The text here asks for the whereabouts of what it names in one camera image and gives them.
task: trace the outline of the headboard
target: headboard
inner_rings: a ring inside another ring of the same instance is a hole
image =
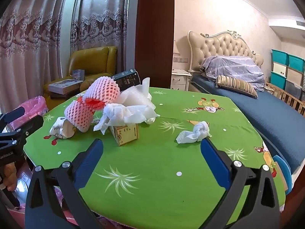
[[[188,41],[191,47],[190,70],[199,71],[202,61],[214,55],[250,57],[259,67],[264,62],[263,57],[251,51],[236,31],[228,30],[212,36],[189,31]]]

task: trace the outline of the curtain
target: curtain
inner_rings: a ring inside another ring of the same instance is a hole
[[[116,46],[116,72],[126,69],[128,0],[76,0],[72,19],[71,53]]]
[[[0,109],[10,112],[61,77],[64,0],[12,0],[0,19]]]

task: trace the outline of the brown wooden pillar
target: brown wooden pillar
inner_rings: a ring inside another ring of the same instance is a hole
[[[151,87],[170,88],[173,32],[174,0],[138,0],[135,69]]]

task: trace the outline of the wooden crib rail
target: wooden crib rail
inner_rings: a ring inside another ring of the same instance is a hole
[[[269,92],[281,99],[283,102],[287,103],[289,106],[293,107],[296,111],[298,111],[301,115],[305,117],[305,105],[302,101],[298,100],[294,96],[287,93],[285,90],[280,89],[279,87],[266,83],[266,86],[272,90],[268,90],[265,88],[265,92]]]

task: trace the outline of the trash bin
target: trash bin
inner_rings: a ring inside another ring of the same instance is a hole
[[[20,127],[28,120],[30,120],[31,118],[35,117],[36,115],[43,116],[48,112],[48,107],[45,103],[45,98],[43,96],[37,96],[35,98],[27,100],[19,107],[24,107],[25,113],[23,116],[19,117],[11,123],[11,126],[14,130]]]

